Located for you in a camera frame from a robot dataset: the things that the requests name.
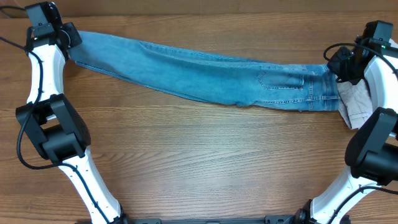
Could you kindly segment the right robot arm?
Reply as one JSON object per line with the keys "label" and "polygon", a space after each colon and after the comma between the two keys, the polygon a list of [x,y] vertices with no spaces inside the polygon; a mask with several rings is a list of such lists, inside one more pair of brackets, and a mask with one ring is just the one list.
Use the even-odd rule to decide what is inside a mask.
{"label": "right robot arm", "polygon": [[355,85],[365,79],[373,113],[351,138],[345,152],[346,167],[319,196],[310,199],[295,215],[266,216],[265,223],[350,223],[348,212],[373,191],[395,194],[386,188],[397,180],[397,48],[390,38],[393,25],[371,21],[354,43],[338,43],[328,68],[338,82]]}

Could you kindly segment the light blue denim jeans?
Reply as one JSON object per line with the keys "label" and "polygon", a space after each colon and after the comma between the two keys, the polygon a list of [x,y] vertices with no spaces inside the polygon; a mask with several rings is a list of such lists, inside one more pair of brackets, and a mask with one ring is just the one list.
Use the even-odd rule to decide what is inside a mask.
{"label": "light blue denim jeans", "polygon": [[79,66],[205,103],[335,111],[339,94],[325,65],[278,64],[81,31]]}

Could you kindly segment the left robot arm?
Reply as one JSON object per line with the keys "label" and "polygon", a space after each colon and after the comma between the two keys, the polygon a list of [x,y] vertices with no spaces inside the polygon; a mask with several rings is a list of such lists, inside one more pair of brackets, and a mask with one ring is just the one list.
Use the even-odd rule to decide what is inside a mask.
{"label": "left robot arm", "polygon": [[25,7],[31,27],[25,52],[32,66],[27,103],[16,108],[20,135],[27,135],[39,156],[72,182],[90,213],[91,223],[129,223],[120,203],[101,178],[91,155],[89,130],[63,90],[69,50],[82,43],[73,23],[63,23],[53,2]]}

